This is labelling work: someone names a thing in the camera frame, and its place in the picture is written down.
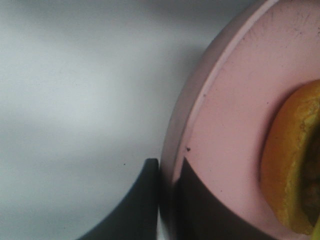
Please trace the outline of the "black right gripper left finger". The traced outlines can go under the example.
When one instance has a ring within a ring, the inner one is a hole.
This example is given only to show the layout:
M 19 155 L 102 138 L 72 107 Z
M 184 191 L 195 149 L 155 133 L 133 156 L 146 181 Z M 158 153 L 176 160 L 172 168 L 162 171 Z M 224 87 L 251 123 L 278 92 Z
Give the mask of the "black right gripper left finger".
M 81 240 L 155 240 L 159 207 L 159 162 L 145 160 L 131 189 Z

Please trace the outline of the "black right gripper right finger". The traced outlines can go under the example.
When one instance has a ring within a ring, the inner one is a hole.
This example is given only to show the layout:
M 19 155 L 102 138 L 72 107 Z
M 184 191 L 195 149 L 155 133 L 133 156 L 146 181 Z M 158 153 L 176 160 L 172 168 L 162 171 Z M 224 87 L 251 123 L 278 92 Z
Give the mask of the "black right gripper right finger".
M 220 202 L 186 158 L 177 181 L 178 240 L 272 240 Z

